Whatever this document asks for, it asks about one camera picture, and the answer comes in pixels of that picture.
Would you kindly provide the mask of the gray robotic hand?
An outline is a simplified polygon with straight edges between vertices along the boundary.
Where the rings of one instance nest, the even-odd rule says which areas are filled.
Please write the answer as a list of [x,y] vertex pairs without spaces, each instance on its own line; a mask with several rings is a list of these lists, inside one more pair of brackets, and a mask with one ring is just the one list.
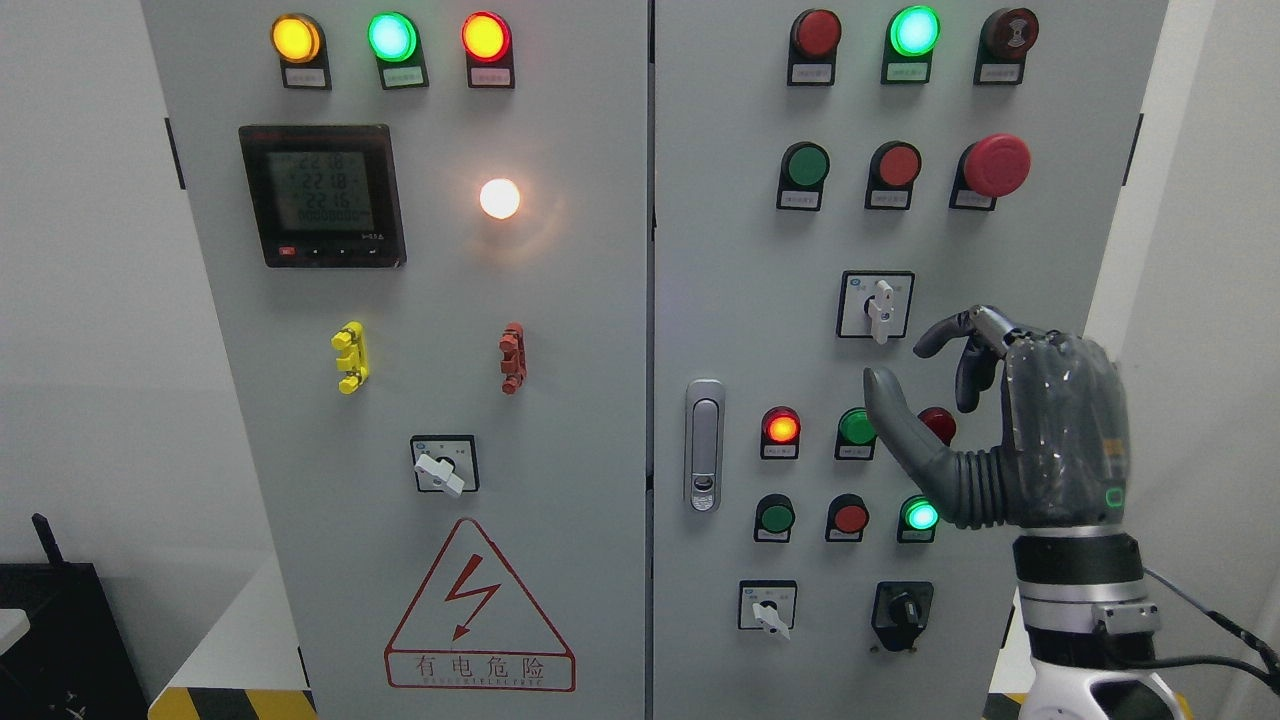
[[933,324],[914,352],[931,357],[956,338],[966,341],[959,410],[974,410],[982,391],[1001,384],[1004,438],[993,448],[951,450],[909,410],[890,369],[864,372],[872,425],[941,518],[970,529],[1119,533],[1130,436],[1123,383],[1105,350],[975,305]]

